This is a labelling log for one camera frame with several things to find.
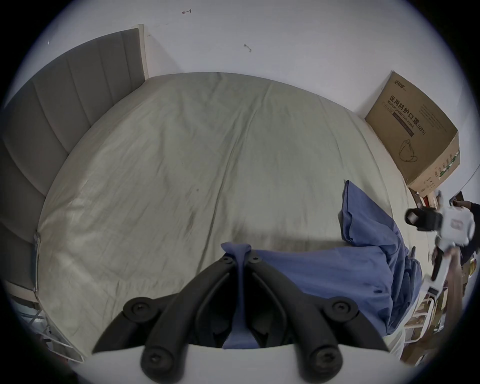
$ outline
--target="white wall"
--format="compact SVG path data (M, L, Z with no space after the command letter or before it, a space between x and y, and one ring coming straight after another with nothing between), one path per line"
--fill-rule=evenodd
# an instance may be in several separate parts
M190 7L191 13L181 13ZM361 117L396 71L433 99L460 132L461 165L440 187L444 195L460 190L480 164L480 119L456 59L402 1L78 1L38 39L9 98L65 51L140 23L148 34L150 76L255 75L322 95Z
M463 198L480 204L480 166L462 189Z

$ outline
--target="person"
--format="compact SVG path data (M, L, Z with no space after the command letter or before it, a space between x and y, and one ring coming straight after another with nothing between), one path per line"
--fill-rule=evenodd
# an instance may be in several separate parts
M473 239L465 247L460 247L461 259L460 264L465 264L470 257L475 253L475 251L480 247L480 205L472 203L470 201L456 201L453 200L453 206L455 207L465 207L473 213L473 218L475 220L475 233Z

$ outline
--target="gray upholstered headboard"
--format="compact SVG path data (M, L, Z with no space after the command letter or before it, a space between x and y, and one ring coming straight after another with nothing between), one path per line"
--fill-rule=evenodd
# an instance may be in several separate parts
M42 68L1 111L0 276L14 287L35 290L34 234L68 154L105 112L145 81L140 37L133 28L71 49Z

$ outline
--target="cardboard box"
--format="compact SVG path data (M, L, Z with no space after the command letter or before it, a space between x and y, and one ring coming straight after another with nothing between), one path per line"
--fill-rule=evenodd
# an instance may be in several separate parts
M425 197L460 164L458 131L427 95L392 72L365 120L408 187Z

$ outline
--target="screw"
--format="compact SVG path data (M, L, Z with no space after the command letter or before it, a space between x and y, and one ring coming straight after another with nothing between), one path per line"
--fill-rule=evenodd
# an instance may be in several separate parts
M153 364L158 364L158 363L160 363L161 360L162 360L162 357L158 353L152 353L150 355L150 361Z
M348 311L350 311L350 306L347 303L340 301L333 305L333 309L337 312L347 313Z
M139 314L141 312L144 312L145 310L148 309L148 305L145 303L136 303L132 307L132 312L135 314Z
M326 347L316 352L313 363L318 371L333 372L341 367L342 358L338 349Z
M173 368L172 355L163 348L153 347L147 352L146 368L156 372L168 372Z

